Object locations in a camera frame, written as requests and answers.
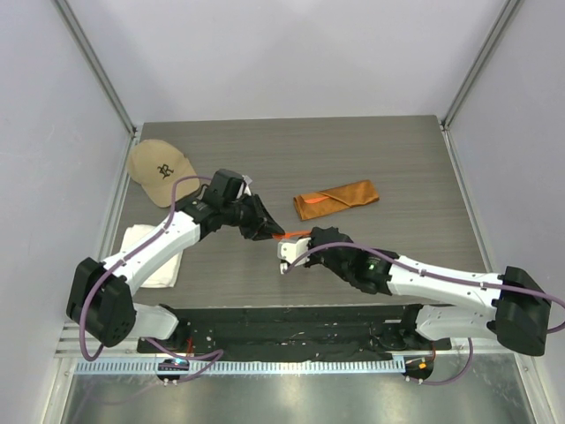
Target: cap logo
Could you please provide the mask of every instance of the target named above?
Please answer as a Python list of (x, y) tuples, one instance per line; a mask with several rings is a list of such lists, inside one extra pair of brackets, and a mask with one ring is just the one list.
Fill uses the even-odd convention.
[(158, 166), (157, 169), (159, 170), (159, 173), (162, 174), (162, 179), (165, 179), (166, 177), (170, 177), (170, 174), (175, 172), (175, 170), (169, 168), (169, 165), (166, 163), (164, 163), (161, 166)]

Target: white wall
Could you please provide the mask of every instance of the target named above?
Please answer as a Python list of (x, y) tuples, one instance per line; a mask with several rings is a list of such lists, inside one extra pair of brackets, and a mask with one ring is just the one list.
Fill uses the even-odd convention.
[[(564, 16), (562, 0), (524, 2), (453, 127), (494, 263), (499, 269), (509, 264), (527, 269), (546, 292), (562, 298)], [(564, 319), (553, 307), (552, 323)], [(564, 352), (565, 333), (548, 336), (542, 371), (560, 414)]]
[(3, 0), (0, 35), (0, 421), (37, 424), (127, 135), (51, 2)]
[(146, 121), (443, 116), (504, 0), (70, 0)]

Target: folded white cloth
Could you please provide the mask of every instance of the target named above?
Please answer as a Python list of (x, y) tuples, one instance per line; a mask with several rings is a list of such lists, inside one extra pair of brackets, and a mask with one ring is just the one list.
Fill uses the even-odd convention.
[[(133, 225), (125, 230), (124, 239), (122, 240), (121, 251), (129, 249), (135, 243), (143, 239), (155, 227), (152, 225)], [(174, 287), (177, 282), (178, 270), (180, 268), (180, 260), (183, 253), (176, 254), (170, 258), (167, 263), (157, 269), (152, 276), (150, 276), (145, 283), (141, 285), (147, 289), (163, 289), (167, 287)]]

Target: beige cap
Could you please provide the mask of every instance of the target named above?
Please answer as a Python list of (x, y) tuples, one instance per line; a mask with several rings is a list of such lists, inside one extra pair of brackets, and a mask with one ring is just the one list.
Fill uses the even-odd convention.
[[(143, 140), (135, 146), (127, 158), (127, 171), (161, 208), (170, 206), (175, 181), (196, 175), (183, 152), (163, 140)], [(196, 178), (183, 181), (177, 186), (177, 200), (195, 192), (199, 186)]]

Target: brown cloth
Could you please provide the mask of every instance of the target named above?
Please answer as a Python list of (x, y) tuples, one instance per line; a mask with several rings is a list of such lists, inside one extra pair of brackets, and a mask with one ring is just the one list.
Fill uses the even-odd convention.
[(368, 179), (330, 188), (315, 193), (300, 194), (294, 198), (294, 207), (300, 219), (313, 219), (347, 208), (364, 206), (379, 199), (379, 194)]

